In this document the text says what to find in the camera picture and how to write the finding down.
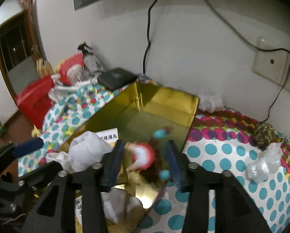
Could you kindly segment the small clear plastic bag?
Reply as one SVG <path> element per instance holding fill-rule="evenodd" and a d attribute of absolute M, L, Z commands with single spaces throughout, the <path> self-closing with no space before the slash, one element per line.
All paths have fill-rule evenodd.
<path fill-rule="evenodd" d="M 217 95 L 200 95 L 199 109 L 204 112 L 213 113 L 215 111 L 221 111 L 224 108 L 222 98 Z"/>

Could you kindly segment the brown haired doll figure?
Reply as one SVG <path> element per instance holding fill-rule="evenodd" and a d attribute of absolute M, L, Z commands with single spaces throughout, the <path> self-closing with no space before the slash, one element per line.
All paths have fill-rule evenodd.
<path fill-rule="evenodd" d="M 126 143 L 125 150 L 132 154 L 132 164 L 127 168 L 127 172 L 138 173 L 148 183 L 156 183 L 162 170 L 162 157 L 158 144 L 172 132 L 172 126 L 164 126 L 155 131 L 147 143 Z"/>

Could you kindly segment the yellow medicine box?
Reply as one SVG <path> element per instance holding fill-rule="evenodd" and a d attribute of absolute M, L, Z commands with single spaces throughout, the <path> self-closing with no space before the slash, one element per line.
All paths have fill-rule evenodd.
<path fill-rule="evenodd" d="M 82 195 L 75 199 L 76 233 L 82 232 Z"/>
<path fill-rule="evenodd" d="M 96 132 L 96 135 L 102 138 L 106 143 L 111 145 L 113 148 L 119 139 L 118 129 L 112 128 L 107 130 L 102 130 Z M 127 169 L 126 169 L 126 161 L 125 161 L 125 154 L 123 154 L 123 158 L 121 161 L 121 168 L 117 175 L 117 182 L 115 188 L 118 189 L 125 189 L 125 185 L 129 182 Z"/>

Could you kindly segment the polka dot tablecloth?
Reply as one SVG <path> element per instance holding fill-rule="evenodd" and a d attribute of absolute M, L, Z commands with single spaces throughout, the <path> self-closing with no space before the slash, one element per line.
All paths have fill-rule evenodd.
<path fill-rule="evenodd" d="M 41 134 L 44 145 L 20 158 L 20 176 L 44 164 L 45 158 L 59 151 L 76 129 L 129 86 L 110 92 L 101 85 L 90 85 L 54 104 L 44 117 Z M 281 166 L 268 179 L 255 183 L 247 178 L 246 167 L 261 154 L 252 136 L 256 124 L 256 120 L 228 108 L 214 114 L 197 109 L 182 151 L 205 170 L 231 171 L 251 196 L 270 230 L 283 232 L 290 223 L 290 138 L 277 133 L 277 142 L 283 142 Z"/>

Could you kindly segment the red plastic bag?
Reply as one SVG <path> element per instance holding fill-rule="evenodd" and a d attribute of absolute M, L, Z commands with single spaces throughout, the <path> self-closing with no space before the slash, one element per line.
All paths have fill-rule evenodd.
<path fill-rule="evenodd" d="M 63 59 L 55 66 L 54 72 L 60 75 L 60 82 L 71 86 L 69 75 L 76 73 L 85 66 L 83 61 L 83 54 L 78 53 L 69 58 Z"/>

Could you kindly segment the black flat device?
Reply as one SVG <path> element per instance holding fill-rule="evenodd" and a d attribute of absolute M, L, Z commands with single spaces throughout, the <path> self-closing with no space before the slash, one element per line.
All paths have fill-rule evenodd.
<path fill-rule="evenodd" d="M 138 77 L 136 74 L 123 68 L 117 67 L 101 74 L 97 81 L 107 90 L 115 91 L 121 87 L 133 83 L 137 80 L 137 78 Z"/>

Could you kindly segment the beige wall socket panel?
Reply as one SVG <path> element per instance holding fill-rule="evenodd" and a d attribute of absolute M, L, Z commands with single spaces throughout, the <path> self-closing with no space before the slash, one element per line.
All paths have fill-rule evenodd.
<path fill-rule="evenodd" d="M 272 39 L 258 37 L 257 47 L 265 50 L 272 50 L 277 47 L 277 42 Z M 284 50 L 275 52 L 256 51 L 252 71 L 279 86 L 283 86 L 288 75 L 290 65 L 290 54 Z M 284 89 L 290 93 L 290 74 Z"/>

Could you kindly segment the white spray bottle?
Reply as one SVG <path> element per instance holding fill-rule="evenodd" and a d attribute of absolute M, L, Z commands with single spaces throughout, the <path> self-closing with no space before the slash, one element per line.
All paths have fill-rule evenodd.
<path fill-rule="evenodd" d="M 80 44 L 77 49 L 82 52 L 83 62 L 90 75 L 95 76 L 97 73 L 102 73 L 104 71 L 101 63 L 93 52 L 93 48 L 89 47 L 86 42 Z"/>

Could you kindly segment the white sock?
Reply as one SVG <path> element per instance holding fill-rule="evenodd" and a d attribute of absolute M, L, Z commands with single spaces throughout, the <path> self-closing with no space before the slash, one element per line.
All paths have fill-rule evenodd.
<path fill-rule="evenodd" d="M 91 131 L 74 138 L 69 146 L 68 158 L 75 172 L 84 171 L 102 160 L 113 147 Z"/>

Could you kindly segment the white cloth in box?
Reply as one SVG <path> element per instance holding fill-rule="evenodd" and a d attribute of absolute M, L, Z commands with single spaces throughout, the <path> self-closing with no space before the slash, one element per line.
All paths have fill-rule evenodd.
<path fill-rule="evenodd" d="M 136 226 L 144 217 L 142 202 L 124 189 L 101 193 L 104 215 L 112 224 Z"/>

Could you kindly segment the red paper bag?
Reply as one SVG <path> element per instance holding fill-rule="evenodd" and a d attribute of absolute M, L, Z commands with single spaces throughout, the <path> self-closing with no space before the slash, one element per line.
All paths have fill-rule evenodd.
<path fill-rule="evenodd" d="M 42 128 L 44 117 L 52 106 L 48 93 L 54 86 L 53 79 L 47 75 L 28 85 L 16 97 L 18 109 L 37 129 Z"/>

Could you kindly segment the gold lined gift box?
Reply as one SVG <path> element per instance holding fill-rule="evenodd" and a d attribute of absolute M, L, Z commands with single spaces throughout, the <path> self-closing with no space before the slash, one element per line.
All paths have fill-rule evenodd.
<path fill-rule="evenodd" d="M 182 151 L 198 104 L 199 98 L 184 91 L 134 82 L 76 129 L 59 151 L 68 152 L 72 139 L 88 130 L 117 128 L 119 139 L 124 142 L 148 142 L 154 131 L 164 126 L 171 126 L 174 130 L 155 148 L 163 156 L 168 140 L 173 140 L 177 149 Z M 146 215 L 161 199 L 166 181 L 148 183 L 140 174 L 126 173 L 125 167 L 132 164 L 132 154 L 125 153 L 123 159 L 124 173 L 115 188 L 125 189 L 138 198 Z"/>

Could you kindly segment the large clear plastic bag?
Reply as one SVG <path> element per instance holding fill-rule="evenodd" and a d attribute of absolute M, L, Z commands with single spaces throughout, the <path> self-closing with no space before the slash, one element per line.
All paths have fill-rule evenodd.
<path fill-rule="evenodd" d="M 271 143 L 265 151 L 263 151 L 258 159 L 246 167 L 246 175 L 249 180 L 260 183 L 271 174 L 275 174 L 281 166 L 282 150 L 280 143 Z"/>

